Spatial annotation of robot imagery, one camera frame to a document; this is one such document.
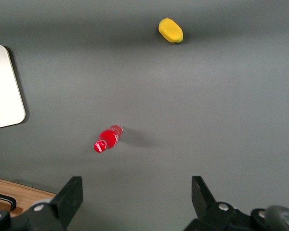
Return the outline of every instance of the gray surface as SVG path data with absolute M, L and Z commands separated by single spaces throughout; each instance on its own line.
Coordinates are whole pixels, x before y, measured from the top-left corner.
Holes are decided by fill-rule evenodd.
M 192 175 L 246 213 L 289 207 L 289 2 L 0 1 L 0 44 L 28 114 L 0 128 L 0 178 L 56 193 L 81 175 L 70 230 L 181 231 Z

